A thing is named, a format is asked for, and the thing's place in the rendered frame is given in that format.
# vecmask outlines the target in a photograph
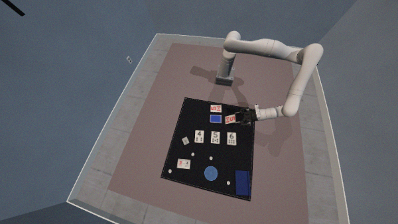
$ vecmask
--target blue round coaster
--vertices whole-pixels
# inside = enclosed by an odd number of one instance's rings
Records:
[[[204,170],[204,177],[206,177],[207,180],[213,181],[217,178],[218,172],[217,169],[214,166],[208,166]]]

